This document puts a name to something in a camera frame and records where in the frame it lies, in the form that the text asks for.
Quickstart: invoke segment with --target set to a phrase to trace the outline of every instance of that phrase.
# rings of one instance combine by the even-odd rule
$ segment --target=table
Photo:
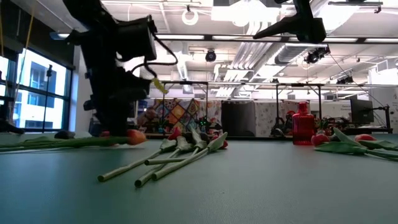
[[[231,141],[141,189],[146,166],[97,182],[159,145],[0,154],[1,223],[397,223],[398,163],[288,141]]]

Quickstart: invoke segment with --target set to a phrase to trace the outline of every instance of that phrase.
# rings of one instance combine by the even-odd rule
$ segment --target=computer monitor
[[[374,122],[372,101],[350,99],[350,102],[353,123],[368,124]]]

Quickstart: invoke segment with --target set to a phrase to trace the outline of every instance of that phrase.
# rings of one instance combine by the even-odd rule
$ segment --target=red bottle
[[[298,112],[293,115],[293,144],[311,146],[311,137],[315,134],[315,120],[308,114],[307,103],[298,104]]]

